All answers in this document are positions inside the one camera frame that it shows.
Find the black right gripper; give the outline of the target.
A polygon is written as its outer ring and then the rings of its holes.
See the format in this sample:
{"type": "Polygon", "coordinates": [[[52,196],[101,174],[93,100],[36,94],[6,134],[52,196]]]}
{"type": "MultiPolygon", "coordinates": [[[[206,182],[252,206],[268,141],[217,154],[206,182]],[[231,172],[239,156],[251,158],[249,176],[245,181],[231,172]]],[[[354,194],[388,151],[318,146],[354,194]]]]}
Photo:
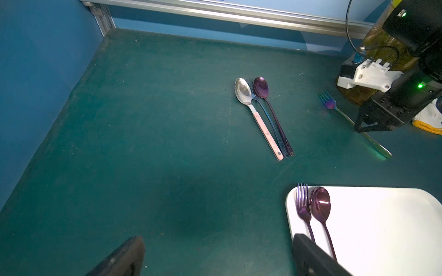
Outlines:
{"type": "Polygon", "coordinates": [[[377,92],[359,109],[356,132],[393,131],[442,96],[442,67],[415,66],[385,93],[377,92]]]}

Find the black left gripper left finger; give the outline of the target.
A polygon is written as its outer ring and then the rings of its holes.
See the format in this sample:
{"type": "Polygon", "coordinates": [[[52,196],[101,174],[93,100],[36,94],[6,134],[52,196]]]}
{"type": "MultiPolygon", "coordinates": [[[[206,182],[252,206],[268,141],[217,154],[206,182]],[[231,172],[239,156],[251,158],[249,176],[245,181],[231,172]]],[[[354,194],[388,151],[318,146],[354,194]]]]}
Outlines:
{"type": "Polygon", "coordinates": [[[140,276],[145,256],[141,236],[133,236],[95,266],[87,276],[140,276]]]}

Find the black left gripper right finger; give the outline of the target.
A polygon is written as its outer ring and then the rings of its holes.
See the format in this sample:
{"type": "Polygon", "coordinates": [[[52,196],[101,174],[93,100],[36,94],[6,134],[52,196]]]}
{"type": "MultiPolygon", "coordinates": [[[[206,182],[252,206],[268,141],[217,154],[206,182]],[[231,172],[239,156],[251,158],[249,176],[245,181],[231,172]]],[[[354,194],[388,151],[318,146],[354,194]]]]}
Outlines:
{"type": "Polygon", "coordinates": [[[305,234],[292,239],[292,257],[299,276],[350,276],[337,261],[324,252],[305,234]]]}

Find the white rectangular tray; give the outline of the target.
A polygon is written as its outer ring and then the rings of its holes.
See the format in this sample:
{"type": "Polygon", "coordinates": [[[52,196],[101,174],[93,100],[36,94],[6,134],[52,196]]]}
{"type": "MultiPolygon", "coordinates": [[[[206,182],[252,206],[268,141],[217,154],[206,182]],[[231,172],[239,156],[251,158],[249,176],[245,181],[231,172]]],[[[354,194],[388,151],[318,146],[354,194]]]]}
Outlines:
{"type": "Polygon", "coordinates": [[[329,186],[331,213],[307,226],[292,189],[285,205],[291,235],[316,244],[354,276],[439,276],[442,205],[421,189],[329,186]]]}

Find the pink handled silver spoon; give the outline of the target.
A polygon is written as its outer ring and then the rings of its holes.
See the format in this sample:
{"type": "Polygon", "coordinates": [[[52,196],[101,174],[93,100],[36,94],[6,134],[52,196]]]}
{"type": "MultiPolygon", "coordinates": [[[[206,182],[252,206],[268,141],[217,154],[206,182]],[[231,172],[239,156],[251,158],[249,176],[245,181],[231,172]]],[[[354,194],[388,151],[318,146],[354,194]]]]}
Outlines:
{"type": "Polygon", "coordinates": [[[272,149],[276,159],[282,161],[284,159],[282,152],[280,151],[278,145],[276,144],[272,135],[268,131],[259,112],[256,111],[255,107],[252,105],[252,92],[246,80],[244,80],[243,78],[237,78],[234,84],[234,91],[238,101],[249,107],[249,109],[251,110],[251,113],[257,125],[259,126],[263,136],[265,137],[267,143],[272,149]]]}

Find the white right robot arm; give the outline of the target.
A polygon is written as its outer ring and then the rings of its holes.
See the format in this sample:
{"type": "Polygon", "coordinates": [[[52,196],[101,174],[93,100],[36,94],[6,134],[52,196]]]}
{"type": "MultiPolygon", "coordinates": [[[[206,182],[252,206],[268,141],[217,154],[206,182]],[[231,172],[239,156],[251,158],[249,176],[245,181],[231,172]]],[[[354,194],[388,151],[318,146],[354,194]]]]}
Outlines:
{"type": "Polygon", "coordinates": [[[382,25],[396,55],[352,63],[353,85],[376,90],[359,110],[356,132],[392,131],[442,96],[442,3],[401,1],[382,25]]]}

